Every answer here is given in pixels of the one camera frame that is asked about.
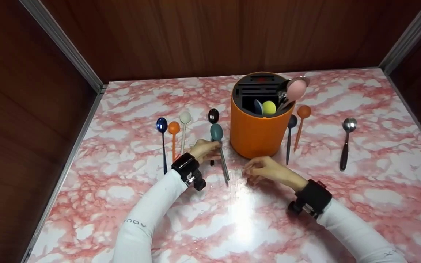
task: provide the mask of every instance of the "orange utensil holder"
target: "orange utensil holder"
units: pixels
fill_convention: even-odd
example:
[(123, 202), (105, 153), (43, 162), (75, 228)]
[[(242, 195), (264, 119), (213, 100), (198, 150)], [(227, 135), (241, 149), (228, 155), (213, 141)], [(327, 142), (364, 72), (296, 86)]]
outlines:
[(295, 102), (273, 115), (257, 115), (254, 100), (271, 100), (278, 105), (276, 89), (286, 85), (284, 77), (268, 72), (251, 73), (241, 78), (232, 91), (230, 143), (246, 158), (272, 156), (284, 138)]

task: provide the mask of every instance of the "wrist device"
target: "wrist device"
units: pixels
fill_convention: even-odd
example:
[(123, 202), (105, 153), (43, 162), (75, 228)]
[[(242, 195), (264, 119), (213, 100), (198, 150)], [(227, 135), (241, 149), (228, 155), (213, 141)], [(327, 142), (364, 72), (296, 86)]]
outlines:
[(172, 164), (172, 169), (180, 174), (181, 180), (187, 186), (194, 182), (194, 188), (200, 191), (206, 187), (206, 181), (198, 168), (199, 162), (190, 153), (184, 153)]
[(290, 202), (288, 210), (297, 215), (305, 210), (314, 219), (324, 212), (324, 208), (332, 199), (332, 194), (326, 189), (326, 186), (321, 182), (308, 180), (308, 184), (303, 190), (295, 193), (297, 200)]

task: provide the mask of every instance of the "orange spoon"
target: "orange spoon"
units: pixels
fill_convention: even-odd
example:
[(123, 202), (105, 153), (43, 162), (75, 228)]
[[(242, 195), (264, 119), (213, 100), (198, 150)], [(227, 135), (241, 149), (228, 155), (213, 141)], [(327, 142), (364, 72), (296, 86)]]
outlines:
[(295, 140), (295, 146), (293, 148), (293, 151), (295, 152), (297, 150), (298, 147), (298, 141), (300, 140), (300, 135), (301, 135), (301, 129), (303, 127), (303, 120), (305, 118), (308, 118), (311, 115), (311, 108), (309, 106), (306, 105), (302, 105), (299, 110), (297, 111), (298, 115), (300, 116), (301, 122), (300, 122), (300, 127), (299, 127), (299, 131), (297, 133), (297, 139)]
[(173, 140), (172, 140), (172, 160), (175, 161), (175, 135), (177, 135), (177, 133), (180, 131), (180, 125), (177, 122), (170, 122), (170, 124), (168, 125), (168, 131), (173, 135)]

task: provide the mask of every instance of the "person's right hand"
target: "person's right hand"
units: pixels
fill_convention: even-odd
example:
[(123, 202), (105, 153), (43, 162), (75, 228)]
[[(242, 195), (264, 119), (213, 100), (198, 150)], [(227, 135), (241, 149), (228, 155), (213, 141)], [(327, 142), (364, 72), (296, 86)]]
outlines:
[(269, 156), (253, 158), (244, 165), (243, 169), (247, 175), (250, 175), (249, 181), (252, 184), (256, 184), (262, 179), (268, 178), (285, 184), (298, 192), (308, 183), (301, 175), (277, 163)]

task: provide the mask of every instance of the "arm sleeve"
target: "arm sleeve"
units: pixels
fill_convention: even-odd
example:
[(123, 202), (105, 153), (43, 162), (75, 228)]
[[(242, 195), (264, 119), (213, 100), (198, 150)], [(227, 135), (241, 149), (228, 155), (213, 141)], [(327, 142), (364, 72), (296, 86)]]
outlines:
[(383, 236), (335, 199), (317, 222), (329, 230), (358, 263), (407, 262)]
[(159, 180), (129, 212), (121, 226), (113, 263), (152, 262), (152, 234), (173, 202), (187, 185), (175, 170)]

